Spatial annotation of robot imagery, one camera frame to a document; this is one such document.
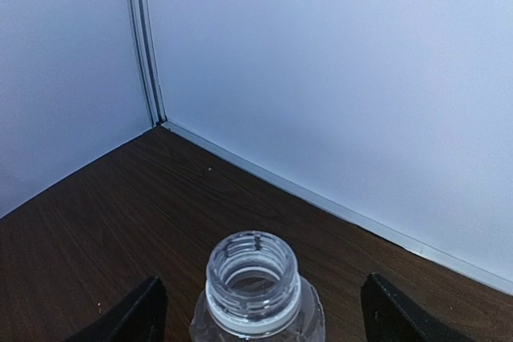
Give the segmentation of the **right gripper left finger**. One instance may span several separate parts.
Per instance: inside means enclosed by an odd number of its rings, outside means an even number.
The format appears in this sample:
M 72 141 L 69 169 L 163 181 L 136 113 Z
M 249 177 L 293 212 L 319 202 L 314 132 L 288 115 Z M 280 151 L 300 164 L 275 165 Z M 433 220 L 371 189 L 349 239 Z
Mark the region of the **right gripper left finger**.
M 168 297 L 162 280 L 148 277 L 106 314 L 68 341 L 162 341 Z

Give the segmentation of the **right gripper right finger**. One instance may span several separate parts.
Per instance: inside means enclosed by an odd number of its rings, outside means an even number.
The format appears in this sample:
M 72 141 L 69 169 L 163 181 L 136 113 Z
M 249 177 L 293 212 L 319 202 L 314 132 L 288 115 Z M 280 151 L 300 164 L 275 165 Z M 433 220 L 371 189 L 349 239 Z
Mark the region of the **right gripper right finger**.
M 360 298 L 368 341 L 471 341 L 433 317 L 378 273 L 366 277 Z

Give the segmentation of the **clear bottle white cap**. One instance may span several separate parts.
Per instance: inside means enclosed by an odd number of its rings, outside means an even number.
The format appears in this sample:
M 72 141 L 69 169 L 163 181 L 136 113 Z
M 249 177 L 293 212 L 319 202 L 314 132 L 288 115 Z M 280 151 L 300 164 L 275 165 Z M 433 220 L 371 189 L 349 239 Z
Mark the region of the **clear bottle white cap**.
M 322 342 L 325 314 L 283 239 L 240 231 L 209 256 L 189 335 L 193 341 Z

